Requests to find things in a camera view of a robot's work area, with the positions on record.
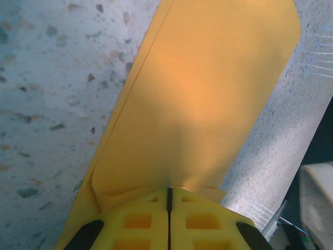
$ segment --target yellow paper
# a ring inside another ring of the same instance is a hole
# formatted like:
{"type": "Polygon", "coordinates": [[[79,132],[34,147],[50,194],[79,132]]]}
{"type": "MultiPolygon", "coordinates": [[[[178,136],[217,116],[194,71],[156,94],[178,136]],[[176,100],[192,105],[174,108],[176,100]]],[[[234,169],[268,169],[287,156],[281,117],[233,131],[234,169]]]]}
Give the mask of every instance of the yellow paper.
{"type": "Polygon", "coordinates": [[[162,0],[58,242],[157,188],[220,201],[300,36],[292,0],[162,0]]]}

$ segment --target yellow foam block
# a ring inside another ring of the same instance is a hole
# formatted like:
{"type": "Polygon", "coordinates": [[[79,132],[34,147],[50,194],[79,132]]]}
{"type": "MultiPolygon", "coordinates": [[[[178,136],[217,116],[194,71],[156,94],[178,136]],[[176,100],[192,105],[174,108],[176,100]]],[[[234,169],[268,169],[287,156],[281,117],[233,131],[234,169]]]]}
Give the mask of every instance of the yellow foam block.
{"type": "MultiPolygon", "coordinates": [[[[167,202],[164,188],[95,216],[88,222],[102,222],[100,231],[90,228],[76,236],[79,242],[70,249],[86,249],[91,242],[86,238],[94,235],[91,250],[167,250],[167,202]]],[[[170,204],[172,250],[250,250],[236,226],[253,226],[250,219],[183,189],[172,190],[170,204]]]]}
{"type": "Polygon", "coordinates": [[[236,223],[254,223],[219,204],[173,189],[172,250],[250,250],[236,223]]]}
{"type": "Polygon", "coordinates": [[[58,242],[160,187],[220,186],[300,36],[292,0],[162,0],[58,242]]]}
{"type": "Polygon", "coordinates": [[[94,217],[104,227],[91,250],[167,250],[166,194],[161,189],[94,217]]]}

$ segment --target black object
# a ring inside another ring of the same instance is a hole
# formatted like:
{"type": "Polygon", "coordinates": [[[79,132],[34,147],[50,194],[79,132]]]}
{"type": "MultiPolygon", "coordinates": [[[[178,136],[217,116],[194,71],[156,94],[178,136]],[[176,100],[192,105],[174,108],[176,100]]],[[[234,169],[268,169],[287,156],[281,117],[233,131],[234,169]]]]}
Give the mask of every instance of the black object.
{"type": "Polygon", "coordinates": [[[257,228],[244,222],[238,222],[236,226],[251,250],[273,250],[257,228]]]}
{"type": "Polygon", "coordinates": [[[172,188],[168,188],[168,192],[166,195],[166,210],[168,211],[168,221],[169,221],[169,228],[168,228],[168,250],[171,250],[171,211],[172,211],[172,188]]]}
{"type": "Polygon", "coordinates": [[[82,226],[64,250],[90,250],[103,227],[102,220],[94,220],[82,226]]]}

